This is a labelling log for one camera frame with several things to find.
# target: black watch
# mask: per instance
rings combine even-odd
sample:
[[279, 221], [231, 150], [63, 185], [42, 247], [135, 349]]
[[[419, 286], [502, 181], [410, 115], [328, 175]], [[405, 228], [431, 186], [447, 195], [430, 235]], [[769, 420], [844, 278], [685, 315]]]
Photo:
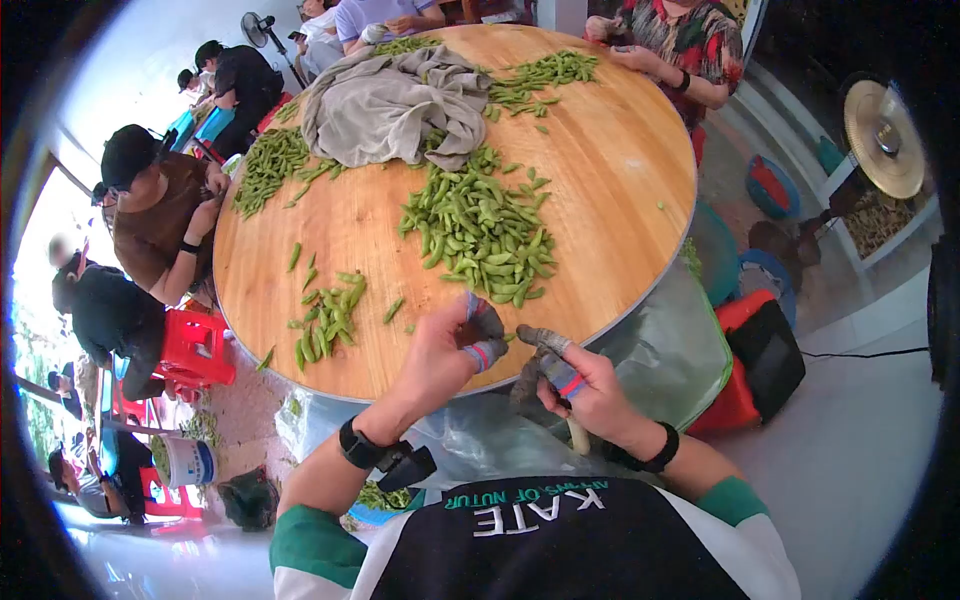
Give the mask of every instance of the black watch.
[[362, 431], [354, 431], [353, 419], [340, 428], [340, 452], [357, 468], [374, 468], [393, 447], [380, 447], [368, 440]]
[[662, 420], [658, 420], [657, 423], [666, 429], [666, 444], [663, 445], [663, 449], [657, 456], [647, 462], [639, 461], [640, 468], [648, 473], [663, 473], [667, 464], [673, 460], [680, 448], [680, 434], [673, 428], [673, 425]]
[[686, 89], [690, 87], [690, 74], [683, 69], [681, 69], [680, 72], [684, 74], [684, 80], [680, 82], [680, 85], [674, 87], [674, 89], [683, 94], [686, 93]]

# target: woman's right hand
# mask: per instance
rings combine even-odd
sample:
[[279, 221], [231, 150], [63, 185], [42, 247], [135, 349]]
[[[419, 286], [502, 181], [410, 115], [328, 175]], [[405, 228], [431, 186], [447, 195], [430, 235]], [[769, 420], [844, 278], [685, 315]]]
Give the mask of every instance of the woman's right hand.
[[604, 41], [611, 36], [613, 30], [620, 26], [622, 19], [608, 19], [602, 16], [592, 16], [587, 19], [587, 38], [590, 41]]
[[541, 378], [537, 396], [548, 411], [564, 419], [572, 415], [593, 435], [621, 447], [634, 445], [637, 435], [648, 430], [649, 424], [659, 427], [627, 401], [609, 358], [570, 344], [563, 359], [577, 370], [587, 386], [570, 400], [571, 410], [560, 405], [556, 393], [546, 379]]
[[205, 235], [210, 233], [213, 226], [216, 225], [219, 214], [219, 200], [211, 198], [210, 200], [201, 202], [200, 205], [194, 209], [193, 216], [190, 217], [190, 225], [186, 228], [187, 235], [193, 239], [203, 239]]

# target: standing fan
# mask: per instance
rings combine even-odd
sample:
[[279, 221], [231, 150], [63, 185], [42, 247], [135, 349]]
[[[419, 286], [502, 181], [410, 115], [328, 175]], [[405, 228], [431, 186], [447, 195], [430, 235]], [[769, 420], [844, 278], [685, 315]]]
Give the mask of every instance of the standing fan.
[[283, 47], [283, 44], [277, 39], [272, 29], [275, 22], [276, 19], [269, 14], [261, 19], [260, 15], [256, 12], [247, 12], [240, 18], [240, 29], [243, 30], [243, 35], [250, 45], [255, 48], [263, 48], [267, 45], [267, 39], [272, 39], [276, 50], [287, 61], [287, 66], [290, 67], [290, 71], [297, 79], [297, 83], [300, 84], [301, 88], [306, 89], [306, 83], [300, 78], [300, 74], [297, 73], [290, 59], [287, 58], [287, 49]]

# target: gray cloth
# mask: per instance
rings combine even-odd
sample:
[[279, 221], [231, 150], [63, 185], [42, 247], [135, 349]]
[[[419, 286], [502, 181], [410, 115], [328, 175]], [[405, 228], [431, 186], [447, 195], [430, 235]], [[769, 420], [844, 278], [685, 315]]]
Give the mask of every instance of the gray cloth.
[[486, 135], [480, 111], [493, 79], [445, 46], [395, 57], [373, 51], [340, 60], [307, 88], [301, 132], [310, 152], [347, 167], [415, 164], [421, 138], [438, 128], [446, 140], [426, 158], [447, 171], [464, 166]]

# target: wrist strap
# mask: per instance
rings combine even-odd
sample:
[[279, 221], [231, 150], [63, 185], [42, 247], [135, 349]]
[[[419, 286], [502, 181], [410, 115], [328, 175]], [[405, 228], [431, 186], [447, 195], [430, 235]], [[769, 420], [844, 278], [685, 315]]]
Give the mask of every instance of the wrist strap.
[[684, 80], [680, 82], [680, 85], [674, 87], [674, 89], [683, 94], [686, 93], [686, 89], [690, 87], [690, 74], [683, 69], [681, 69], [680, 72], [684, 74]]
[[680, 434], [673, 428], [673, 425], [662, 420], [658, 420], [657, 423], [666, 429], [666, 444], [663, 445], [663, 449], [657, 456], [645, 463], [640, 461], [640, 468], [648, 473], [662, 473], [667, 464], [677, 455], [677, 450], [680, 448]]
[[200, 253], [200, 246], [194, 246], [193, 244], [187, 244], [185, 241], [180, 242], [180, 249], [183, 252], [190, 252], [191, 254], [197, 255]]

